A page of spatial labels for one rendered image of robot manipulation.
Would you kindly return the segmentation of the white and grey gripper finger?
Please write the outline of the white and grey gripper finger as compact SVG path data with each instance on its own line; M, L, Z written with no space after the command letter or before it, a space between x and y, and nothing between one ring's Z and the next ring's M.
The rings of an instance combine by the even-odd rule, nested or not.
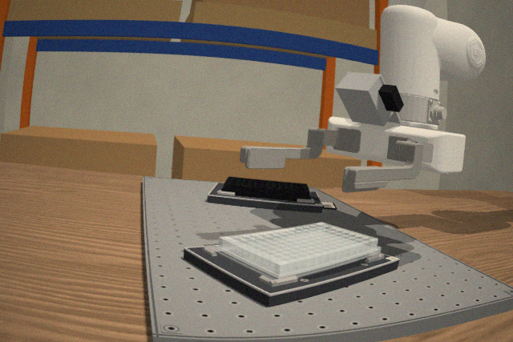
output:
M334 130L309 128L307 145L299 147L251 147L242 146L240 161L248 169L282 169L285 159L316 159L323 146L334 150L357 153L360 151L361 132L359 130L335 127Z
M413 138L389 135L387 159L406 164L403 167L346 167L341 189L346 193L375 191L386 187L388 180L415 179L422 167L422 155L423 144Z

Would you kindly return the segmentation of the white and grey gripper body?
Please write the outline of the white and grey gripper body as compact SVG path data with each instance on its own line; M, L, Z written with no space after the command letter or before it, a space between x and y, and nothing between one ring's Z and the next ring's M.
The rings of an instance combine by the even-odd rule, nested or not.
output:
M437 131L438 126L436 125L414 122L410 122L410 125L389 124L387 122L383 127L353 123L351 119L330 117L327 130L335 129L335 127L359 130L361 132L360 151L352 153L334 150L333 147L326 146L325 149L328 153L403 167L406 162L387 159L389 135L397 135L413 138L415 142L423 144L422 171L450 174L460 173L463 170L466 136Z

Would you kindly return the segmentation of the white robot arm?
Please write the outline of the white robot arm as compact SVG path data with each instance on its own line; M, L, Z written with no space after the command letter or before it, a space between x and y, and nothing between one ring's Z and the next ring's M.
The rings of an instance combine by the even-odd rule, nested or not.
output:
M439 102L440 80L467 82L483 72L479 36L436 18L425 3L389 0L381 16L380 73L348 72L335 87L352 122L437 126L447 115Z

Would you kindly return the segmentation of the black microplate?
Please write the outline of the black microplate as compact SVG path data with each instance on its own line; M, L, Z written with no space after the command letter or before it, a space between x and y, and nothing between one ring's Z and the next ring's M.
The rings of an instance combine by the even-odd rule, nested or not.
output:
M297 201L311 199L305 183L288 183L261 179L228 177L221 191L235 192L235 195Z

